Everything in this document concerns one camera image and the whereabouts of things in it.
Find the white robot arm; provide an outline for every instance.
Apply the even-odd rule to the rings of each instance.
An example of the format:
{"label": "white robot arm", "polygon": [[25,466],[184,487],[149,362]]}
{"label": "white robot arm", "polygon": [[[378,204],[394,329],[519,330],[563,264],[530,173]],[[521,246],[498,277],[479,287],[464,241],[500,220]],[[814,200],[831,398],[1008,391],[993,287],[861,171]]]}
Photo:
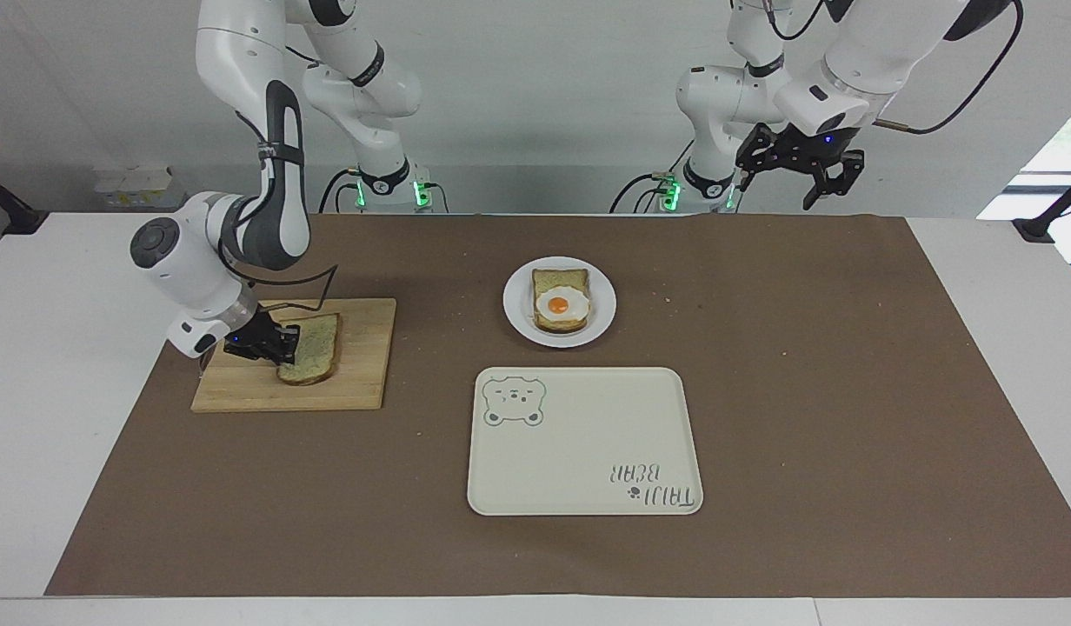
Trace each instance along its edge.
{"label": "white robot arm", "polygon": [[[353,0],[205,0],[200,5],[199,77],[257,135],[261,195],[197,194],[174,216],[153,219],[134,234],[135,265],[182,308],[168,339],[186,356],[201,355],[225,338],[227,352],[247,360],[293,361],[298,330],[274,324],[232,268],[233,258],[285,270],[310,242],[300,104],[284,75],[286,25],[303,25],[321,58],[352,73],[346,79],[351,90],[316,92],[326,96],[323,105],[334,107],[337,96],[345,96],[372,104],[358,107],[372,114],[411,114],[419,105],[413,76],[386,62],[380,45],[353,28],[355,6]],[[321,67],[314,68],[328,72]],[[405,163],[396,154],[404,153],[399,138],[386,138],[356,142],[358,158],[383,174],[392,171],[388,164]]]}
{"label": "white robot arm", "polygon": [[[982,28],[1012,0],[825,0],[841,22],[838,40],[794,79],[778,35],[791,2],[736,0],[729,41],[745,57],[745,67],[692,67],[679,83],[679,106],[695,127],[694,153],[678,175],[685,209],[722,210],[737,168],[741,190],[759,171],[814,175],[806,210],[821,196],[845,195],[864,170],[864,153],[846,148],[877,122],[915,64],[941,40]],[[770,129],[770,123],[783,122],[785,129]],[[734,123],[755,123],[738,147]],[[829,170],[838,165],[842,172],[833,178]]]}
{"label": "white robot arm", "polygon": [[407,118],[420,108],[420,80],[356,25],[305,25],[320,59],[304,72],[308,103],[342,127],[358,155],[358,204],[369,209],[407,211],[429,202],[423,190],[427,168],[404,153],[391,119]]}

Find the window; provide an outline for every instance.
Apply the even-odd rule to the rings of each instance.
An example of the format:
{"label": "window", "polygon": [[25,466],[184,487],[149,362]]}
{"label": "window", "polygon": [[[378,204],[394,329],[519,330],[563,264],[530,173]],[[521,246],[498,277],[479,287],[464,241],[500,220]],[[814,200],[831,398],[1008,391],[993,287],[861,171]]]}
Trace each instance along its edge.
{"label": "window", "polygon": [[[980,219],[1037,217],[1071,187],[1071,119],[1031,159]],[[1071,262],[1071,213],[1050,227],[1065,261]]]}

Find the toast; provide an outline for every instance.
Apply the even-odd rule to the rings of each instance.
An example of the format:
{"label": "toast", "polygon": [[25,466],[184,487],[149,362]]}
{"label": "toast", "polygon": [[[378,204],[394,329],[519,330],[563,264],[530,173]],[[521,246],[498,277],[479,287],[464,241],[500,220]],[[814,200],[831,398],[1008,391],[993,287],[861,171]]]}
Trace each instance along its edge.
{"label": "toast", "polygon": [[[548,320],[544,317],[539,309],[540,296],[555,288],[572,288],[583,293],[583,296],[587,299],[586,312],[570,320]],[[532,314],[536,327],[541,332],[567,334],[585,329],[589,320],[589,270],[532,270]]]}
{"label": "toast", "polygon": [[342,332],[338,314],[285,323],[300,326],[300,341],[297,343],[296,364],[277,366],[276,378],[284,384],[302,387],[333,377],[338,368],[338,333]]}

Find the fried egg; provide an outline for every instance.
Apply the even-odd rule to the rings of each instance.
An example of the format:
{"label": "fried egg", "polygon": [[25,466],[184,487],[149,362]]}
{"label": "fried egg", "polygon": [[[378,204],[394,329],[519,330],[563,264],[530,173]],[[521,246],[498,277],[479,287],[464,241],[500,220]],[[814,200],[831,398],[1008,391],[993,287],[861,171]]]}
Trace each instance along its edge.
{"label": "fried egg", "polygon": [[560,285],[543,292],[536,301],[536,309],[548,321],[572,322],[590,314],[590,299],[575,288]]}

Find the tabletop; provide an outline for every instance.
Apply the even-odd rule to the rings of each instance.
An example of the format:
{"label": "tabletop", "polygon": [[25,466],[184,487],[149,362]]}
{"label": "tabletop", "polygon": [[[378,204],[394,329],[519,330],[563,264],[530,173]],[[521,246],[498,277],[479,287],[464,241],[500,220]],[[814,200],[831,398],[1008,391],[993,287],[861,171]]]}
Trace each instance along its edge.
{"label": "tabletop", "polygon": [[[0,624],[1071,624],[1071,599],[40,598],[174,316],[130,271],[146,219],[56,214],[0,243]],[[909,225],[1071,507],[1071,269],[1006,223]]]}

